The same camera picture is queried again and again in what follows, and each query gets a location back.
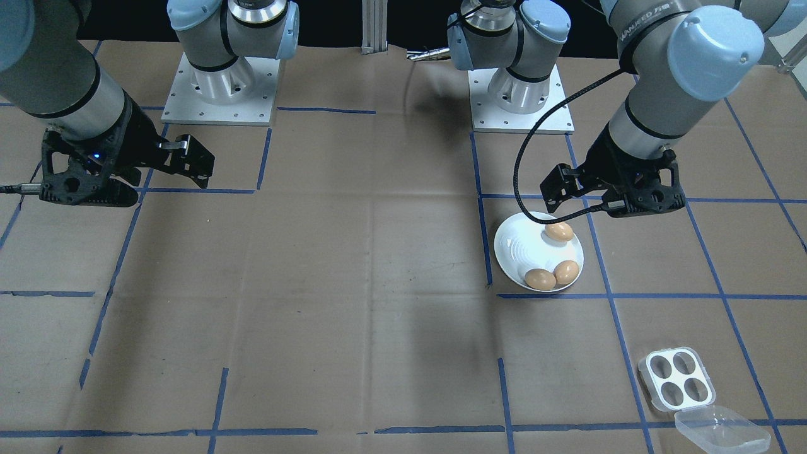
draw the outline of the black cable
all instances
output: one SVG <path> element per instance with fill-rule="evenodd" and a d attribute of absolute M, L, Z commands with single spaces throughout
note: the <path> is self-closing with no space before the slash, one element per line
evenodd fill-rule
<path fill-rule="evenodd" d="M 457 14 L 457 16 L 458 16 L 457 20 L 450 23 L 449 26 L 446 27 L 445 29 L 448 30 L 449 28 L 453 27 L 454 25 L 457 25 L 459 23 L 459 21 L 461 21 L 463 19 L 468 19 L 469 17 L 471 17 L 472 14 L 474 14 L 476 11 L 481 10 L 482 8 L 484 8 L 484 5 L 479 5 L 476 8 L 472 9 L 471 11 L 468 11 L 467 13 L 465 13 L 465 15 Z"/>
<path fill-rule="evenodd" d="M 602 15 L 605 15 L 605 13 L 604 13 L 602 10 L 598 10 L 597 8 L 595 8 L 595 7 L 594 7 L 594 5 L 592 5 L 591 3 L 589 3 L 589 2 L 588 2 L 588 0 L 580 0 L 580 1 L 581 1 L 581 2 L 582 2 L 584 5 L 585 5 L 585 6 L 588 6 L 589 8 L 591 8 L 592 10 L 594 10 L 594 11 L 596 11 L 596 12 L 598 12 L 598 13 L 602 14 Z"/>
<path fill-rule="evenodd" d="M 535 135 L 535 132 L 538 130 L 538 128 L 541 127 L 541 124 L 543 124 L 543 122 L 546 121 L 547 118 L 549 118 L 552 114 L 554 114 L 556 111 L 560 110 L 563 106 L 567 105 L 568 103 L 571 103 L 572 101 L 579 98 L 580 96 L 585 95 L 589 91 L 594 90 L 598 86 L 606 83 L 607 81 L 615 78 L 616 76 L 618 76 L 618 75 L 620 75 L 620 74 L 622 74 L 624 72 L 625 71 L 623 69 L 618 69 L 618 70 L 612 72 L 611 74 L 605 76 L 604 78 L 601 78 L 597 82 L 592 83 L 590 86 L 587 86 L 587 87 L 583 88 L 582 90 L 578 91 L 577 93 L 573 94 L 572 96 L 569 96 L 568 98 L 564 99 L 563 101 L 561 101 L 560 103 L 558 103 L 557 105 L 552 107 L 549 111 L 547 111 L 538 120 L 538 122 L 536 122 L 535 126 L 533 126 L 533 128 L 530 129 L 529 132 L 527 132 L 527 137 L 524 138 L 524 142 L 521 144 L 521 149 L 518 150 L 518 156 L 516 156 L 516 164 L 513 166 L 513 169 L 512 169 L 512 191 L 513 191 L 513 194 L 516 196 L 516 202 L 518 202 L 518 207 L 521 208 L 521 212 L 523 212 L 524 215 L 527 216 L 527 218 L 529 218 L 531 221 L 537 222 L 538 224 L 543 224 L 543 225 L 557 224 L 559 222 L 568 221 L 570 219 L 574 219 L 574 218 L 576 218 L 578 216 L 582 216 L 582 215 L 590 213 L 590 212 L 598 212 L 598 211 L 603 211 L 605 209 L 605 204 L 599 204 L 599 205 L 595 205 L 593 207 L 588 207 L 588 208 L 582 209 L 582 210 L 580 210 L 578 212 L 574 212 L 574 213 L 572 213 L 572 214 L 570 214 L 568 216 L 559 217 L 558 219 L 553 219 L 553 220 L 549 220 L 549 221 L 545 221 L 543 219 L 538 219 L 537 217 L 530 214 L 530 212 L 527 210 L 527 207 L 524 206 L 524 201 L 521 200 L 521 194 L 518 191 L 518 169 L 519 169 L 519 167 L 521 167 L 521 158 L 524 156 L 524 151 L 527 149 L 527 144 L 529 143 L 529 140 L 533 138 L 533 136 Z"/>

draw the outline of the black background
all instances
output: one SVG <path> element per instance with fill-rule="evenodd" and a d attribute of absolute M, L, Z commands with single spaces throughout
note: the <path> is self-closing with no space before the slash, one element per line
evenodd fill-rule
<path fill-rule="evenodd" d="M 358 47 L 362 44 L 361 0 L 295 0 L 300 9 L 299 44 Z M 616 58 L 616 36 L 605 17 L 584 0 L 555 0 L 571 17 L 563 57 Z M 588 0 L 599 5 L 596 0 Z M 93 0 L 83 40 L 176 41 L 165 12 L 167 0 Z M 411 50 L 446 46 L 445 26 L 461 0 L 388 0 L 387 39 Z"/>

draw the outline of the clear plastic lid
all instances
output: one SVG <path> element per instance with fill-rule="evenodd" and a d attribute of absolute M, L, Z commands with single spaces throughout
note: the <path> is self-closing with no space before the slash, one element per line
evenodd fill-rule
<path fill-rule="evenodd" d="M 771 446 L 771 434 L 722 406 L 679 411 L 675 428 L 708 454 L 757 454 Z"/>

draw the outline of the blue tape line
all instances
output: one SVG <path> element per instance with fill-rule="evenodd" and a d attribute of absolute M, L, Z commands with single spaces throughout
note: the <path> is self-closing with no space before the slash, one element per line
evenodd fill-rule
<path fill-rule="evenodd" d="M 485 221 L 485 207 L 482 198 L 478 198 L 479 223 L 482 226 L 482 249 L 485 254 L 485 273 L 487 274 L 487 285 L 493 284 L 493 268 L 491 266 L 491 247 L 487 240 L 487 222 Z"/>
<path fill-rule="evenodd" d="M 566 135 L 566 145 L 569 149 L 569 156 L 575 167 L 577 167 L 577 160 L 575 159 L 575 150 L 571 145 L 571 139 Z M 588 208 L 588 201 L 583 200 L 583 206 Z M 644 408 L 642 408 L 642 398 L 639 394 L 639 388 L 636 384 L 636 376 L 633 375 L 633 362 L 630 360 L 628 353 L 628 344 L 625 342 L 625 333 L 622 331 L 622 324 L 619 320 L 619 313 L 617 311 L 617 303 L 613 297 L 613 290 L 611 283 L 608 280 L 608 272 L 605 270 L 605 261 L 603 260 L 602 249 L 600 248 L 600 241 L 597 238 L 597 232 L 594 227 L 594 218 L 591 213 L 586 215 L 588 219 L 588 228 L 592 232 L 592 241 L 594 242 L 594 251 L 597 255 L 597 262 L 600 264 L 600 272 L 603 276 L 603 284 L 605 285 L 605 292 L 608 294 L 608 305 L 611 306 L 611 316 L 613 317 L 614 326 L 617 328 L 617 337 L 619 338 L 619 347 L 622 350 L 622 358 L 625 361 L 625 368 L 628 372 L 628 380 L 630 381 L 630 388 L 633 391 L 633 399 L 636 402 L 636 411 L 639 413 L 639 422 L 642 424 L 642 434 L 645 436 L 645 445 L 647 446 L 648 454 L 655 454 L 653 449 L 653 440 L 650 438 L 650 428 L 647 426 L 647 418 L 645 416 Z"/>
<path fill-rule="evenodd" d="M 202 189 L 201 187 L 150 187 L 141 191 L 185 194 L 254 194 L 254 189 Z"/>
<path fill-rule="evenodd" d="M 729 112 L 731 112 L 731 116 L 734 118 L 734 122 L 736 122 L 737 126 L 740 128 L 740 132 L 742 132 L 742 136 L 743 138 L 745 138 L 746 143 L 748 144 L 748 148 L 751 150 L 751 154 L 754 156 L 754 160 L 756 161 L 757 166 L 759 166 L 759 169 L 762 171 L 762 175 L 765 177 L 767 185 L 771 188 L 771 192 L 773 192 L 773 196 L 779 201 L 779 207 L 782 209 L 782 213 L 784 213 L 785 219 L 788 220 L 790 228 L 793 229 L 793 232 L 799 238 L 799 242 L 801 242 L 801 248 L 804 249 L 805 252 L 807 252 L 807 242 L 805 242 L 804 237 L 801 236 L 801 232 L 799 232 L 799 229 L 796 227 L 796 223 L 793 222 L 793 219 L 790 217 L 790 212 L 788 211 L 787 207 L 785 207 L 784 204 L 781 202 L 782 198 L 779 196 L 779 192 L 776 190 L 776 187 L 774 187 L 773 180 L 771 180 L 771 177 L 767 174 L 765 166 L 763 166 L 762 164 L 762 160 L 759 159 L 759 155 L 757 154 L 756 149 L 754 148 L 754 144 L 751 143 L 751 139 L 748 137 L 746 129 L 742 126 L 740 118 L 737 116 L 737 112 L 735 112 L 734 108 L 731 107 L 731 103 L 729 103 L 728 98 L 724 98 L 723 100 L 725 101 L 725 105 L 729 108 Z"/>
<path fill-rule="evenodd" d="M 110 431 L 0 431 L 0 438 L 115 438 L 115 437 L 184 437 L 195 435 L 192 429 L 160 433 Z"/>
<path fill-rule="evenodd" d="M 471 131 L 468 135 L 470 137 L 470 155 L 474 159 L 474 177 L 476 178 L 476 195 L 482 196 L 482 177 L 479 176 L 479 156 L 476 153 L 476 136 Z"/>
<path fill-rule="evenodd" d="M 215 439 L 219 434 L 219 423 L 221 422 L 221 410 L 224 408 L 224 391 L 227 390 L 227 376 L 230 369 L 221 369 L 221 383 L 219 384 L 219 395 L 215 400 L 215 415 L 213 416 L 213 428 L 210 434 L 210 443 L 207 445 L 207 454 L 215 452 Z"/>
<path fill-rule="evenodd" d="M 482 200 L 482 179 L 479 177 L 479 157 L 476 154 L 476 138 L 470 133 L 470 154 L 474 160 L 474 177 L 476 178 L 477 205 L 479 206 L 479 223 L 482 227 L 482 249 L 485 254 L 485 272 L 487 285 L 493 284 L 493 268 L 491 266 L 491 247 L 487 238 L 487 222 L 485 221 L 485 204 Z"/>
<path fill-rule="evenodd" d="M 514 432 L 559 432 L 559 431 L 625 431 L 641 429 L 640 422 L 603 422 L 593 424 L 522 424 L 513 426 Z"/>
<path fill-rule="evenodd" d="M 87 379 L 87 373 L 90 371 L 90 358 L 84 359 L 82 366 L 82 374 L 78 376 L 78 388 L 84 389 L 84 381 Z"/>
<path fill-rule="evenodd" d="M 504 432 L 502 426 L 434 426 L 434 427 L 388 427 L 373 432 L 377 435 L 395 434 L 464 434 Z"/>
<path fill-rule="evenodd" d="M 215 436 L 287 436 L 287 435 L 317 435 L 313 429 L 224 429 L 217 431 Z"/>
<path fill-rule="evenodd" d="M 375 115 L 375 111 L 359 111 L 353 109 L 334 109 L 330 107 L 278 107 L 279 111 L 292 111 L 292 112 L 336 112 L 336 113 L 355 113 L 364 115 Z"/>
<path fill-rule="evenodd" d="M 675 422 L 674 421 L 648 422 L 647 426 L 651 429 L 675 429 Z"/>
<path fill-rule="evenodd" d="M 95 296 L 95 292 L 31 292 L 0 290 L 0 295 L 25 296 L 28 298 L 36 298 L 40 296 L 56 296 L 59 298 L 91 298 Z"/>
<path fill-rule="evenodd" d="M 756 387 L 757 393 L 759 394 L 759 398 L 762 401 L 763 407 L 765 408 L 765 414 L 767 415 L 767 418 L 771 423 L 771 428 L 773 429 L 773 433 L 776 436 L 776 441 L 779 443 L 779 447 L 782 451 L 782 454 L 788 454 L 788 450 L 784 446 L 784 440 L 782 439 L 782 435 L 779 433 L 779 428 L 776 425 L 776 421 L 774 420 L 773 412 L 771 411 L 771 406 L 768 405 L 767 398 L 765 397 L 765 392 L 762 389 L 762 385 L 759 383 L 759 378 L 757 377 L 756 370 L 754 369 L 754 365 L 751 362 L 751 357 L 748 354 L 746 344 L 742 340 L 740 329 L 737 326 L 736 320 L 734 320 L 734 313 L 731 310 L 729 299 L 725 297 L 723 283 L 720 281 L 720 276 L 717 274 L 717 269 L 715 268 L 714 262 L 712 261 L 712 255 L 709 253 L 709 249 L 706 247 L 706 242 L 704 241 L 703 235 L 700 233 L 700 227 L 698 227 L 697 220 L 695 219 L 695 213 L 692 211 L 692 207 L 690 207 L 688 204 L 686 205 L 686 208 L 687 213 L 689 214 L 689 220 L 692 222 L 692 227 L 695 230 L 695 235 L 697 236 L 698 242 L 700 243 L 700 248 L 703 250 L 704 256 L 706 257 L 706 263 L 709 265 L 709 270 L 712 272 L 712 277 L 714 278 L 714 282 L 717 285 L 717 290 L 721 295 L 724 296 L 722 300 L 723 300 L 723 306 L 725 308 L 725 313 L 729 318 L 731 329 L 734 331 L 734 336 L 737 338 L 737 342 L 740 346 L 740 351 L 742 352 L 742 357 L 745 359 L 748 371 L 751 373 L 751 378 L 754 380 L 754 386 Z"/>
<path fill-rule="evenodd" d="M 601 300 L 607 293 L 499 293 L 505 300 Z M 807 295 L 754 295 L 746 293 L 611 293 L 615 300 L 774 300 L 805 301 Z"/>
<path fill-rule="evenodd" d="M 25 195 L 20 196 L 17 208 L 14 209 L 14 214 L 11 215 L 11 219 L 9 219 L 8 224 L 6 224 L 6 230 L 3 231 L 2 236 L 0 237 L 0 250 L 2 250 L 2 248 L 6 245 L 6 240 L 8 239 L 8 236 L 11 234 L 11 229 L 13 229 L 14 224 L 17 223 L 17 217 L 19 217 L 19 212 L 22 211 L 24 197 Z"/>
<path fill-rule="evenodd" d="M 163 132 L 165 132 L 168 128 L 166 125 L 163 128 Z M 148 174 L 146 176 L 146 181 L 144 183 L 144 187 L 148 188 L 148 185 L 151 183 L 151 178 L 154 175 L 154 169 L 149 169 Z M 126 232 L 126 238 L 123 240 L 123 247 L 120 248 L 120 254 L 118 255 L 118 262 L 115 264 L 115 271 L 112 273 L 112 279 L 109 283 L 109 289 L 107 290 L 107 296 L 104 298 L 103 306 L 101 306 L 101 313 L 98 315 L 98 321 L 95 323 L 95 331 L 93 332 L 93 338 L 90 340 L 90 356 L 95 354 L 95 348 L 98 346 L 98 338 L 101 337 L 101 326 L 103 324 L 104 318 L 107 316 L 107 309 L 109 308 L 109 302 L 112 299 L 112 293 L 115 290 L 115 283 L 118 281 L 118 275 L 120 274 L 120 270 L 123 267 L 123 259 L 126 258 L 126 252 L 129 250 L 129 242 L 132 240 L 132 235 L 135 233 L 135 225 L 137 224 L 137 219 L 140 217 L 140 210 L 143 208 L 143 198 L 145 197 L 146 192 L 143 191 L 140 193 L 140 199 L 138 200 L 139 206 L 135 208 L 135 212 L 132 215 L 132 221 L 129 223 L 129 230 Z"/>
<path fill-rule="evenodd" d="M 730 300 L 785 300 L 785 301 L 801 301 L 807 300 L 807 295 L 744 295 L 741 293 L 727 294 L 726 298 Z"/>
<path fill-rule="evenodd" d="M 269 144 L 272 141 L 272 128 L 266 129 L 266 141 L 263 144 L 263 156 L 261 157 L 261 170 L 257 173 L 257 185 L 255 189 L 261 190 L 263 186 L 263 176 L 266 172 L 266 161 L 269 159 Z"/>
<path fill-rule="evenodd" d="M 779 426 L 807 426 L 807 419 L 777 419 Z"/>
<path fill-rule="evenodd" d="M 516 442 L 512 437 L 512 420 L 510 417 L 510 397 L 507 392 L 507 376 L 504 374 L 504 359 L 499 358 L 499 384 L 502 389 L 502 406 L 504 407 L 504 430 L 507 433 L 507 448 L 510 454 L 516 454 Z"/>
<path fill-rule="evenodd" d="M 230 374 L 230 369 L 221 369 L 221 382 L 219 384 L 219 396 L 215 400 L 215 416 L 213 417 L 213 431 L 219 430 L 219 422 L 221 422 L 221 410 L 224 407 L 224 391 L 227 390 L 227 376 Z"/>

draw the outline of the egg tray compartment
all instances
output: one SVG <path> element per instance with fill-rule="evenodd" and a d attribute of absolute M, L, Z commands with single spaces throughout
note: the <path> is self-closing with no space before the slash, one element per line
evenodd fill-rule
<path fill-rule="evenodd" d="M 715 391 L 700 357 L 689 347 L 654 351 L 639 363 L 653 406 L 662 412 L 712 405 Z"/>

